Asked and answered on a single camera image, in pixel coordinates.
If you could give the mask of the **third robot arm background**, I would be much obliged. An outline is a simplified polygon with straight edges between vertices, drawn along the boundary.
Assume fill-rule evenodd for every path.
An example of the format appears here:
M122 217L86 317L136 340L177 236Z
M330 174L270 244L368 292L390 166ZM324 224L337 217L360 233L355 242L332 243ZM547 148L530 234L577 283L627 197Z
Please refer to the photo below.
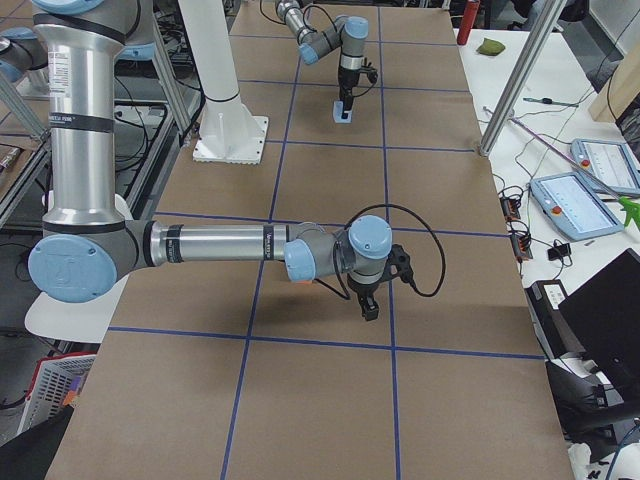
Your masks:
M13 27L1 32L1 73L11 83L27 76L37 91L49 91L48 53L30 28Z

